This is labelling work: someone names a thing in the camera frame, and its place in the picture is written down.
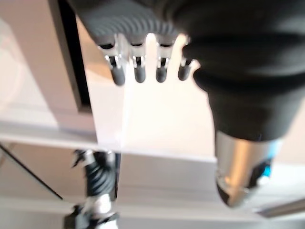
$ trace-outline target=robotic hand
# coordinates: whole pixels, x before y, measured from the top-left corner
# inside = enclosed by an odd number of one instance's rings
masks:
[[[191,42],[183,57],[199,61],[194,79],[208,93],[213,114],[222,200],[238,206],[269,178],[271,162],[305,94],[304,0],[69,3],[97,45],[105,31],[187,34]],[[108,19],[99,20],[106,7]],[[159,67],[163,65],[161,57]]]
[[[112,152],[76,150],[76,160],[85,170],[87,199],[74,206],[74,212],[64,218],[64,229],[117,229],[119,215],[113,211],[110,193],[116,182],[115,155]]]

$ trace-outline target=blue light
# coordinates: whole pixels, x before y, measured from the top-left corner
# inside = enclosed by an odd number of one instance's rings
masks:
[[[263,172],[263,176],[269,177],[270,174],[271,174],[271,168],[270,168],[270,166],[266,166],[265,170]]]

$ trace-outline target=robotic arm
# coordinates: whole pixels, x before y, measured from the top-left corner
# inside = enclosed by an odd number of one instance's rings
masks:
[[[238,206],[269,178],[271,162],[305,94],[304,0],[68,2],[105,50],[118,85],[124,82],[117,71],[120,54],[105,31],[132,37],[138,82],[145,79],[137,69],[143,67],[145,54],[135,48],[142,45],[136,38],[154,32],[160,41],[173,41],[176,30],[187,34],[191,42],[183,56],[199,61],[194,79],[208,93],[213,114],[216,183],[222,200]],[[120,4],[112,8],[115,2]],[[159,43],[159,48],[170,45]],[[166,58],[159,57],[159,82],[165,80]]]

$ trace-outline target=black flexible sleeve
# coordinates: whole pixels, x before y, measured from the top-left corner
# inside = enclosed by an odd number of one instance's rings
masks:
[[[305,94],[305,0],[137,0],[186,33],[215,131],[282,137]]]
[[[96,162],[85,166],[87,196],[109,194],[115,186],[115,166],[107,163],[105,153],[95,153]]]

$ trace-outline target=black cable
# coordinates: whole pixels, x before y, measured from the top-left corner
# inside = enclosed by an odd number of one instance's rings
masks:
[[[48,186],[43,180],[41,180],[37,175],[35,175],[29,168],[27,168],[21,161],[19,161],[7,148],[0,144],[0,149],[14,162],[16,162],[21,168],[23,168],[30,176],[37,180],[42,186],[54,194],[57,198],[63,200],[63,198],[55,192],[50,186]]]

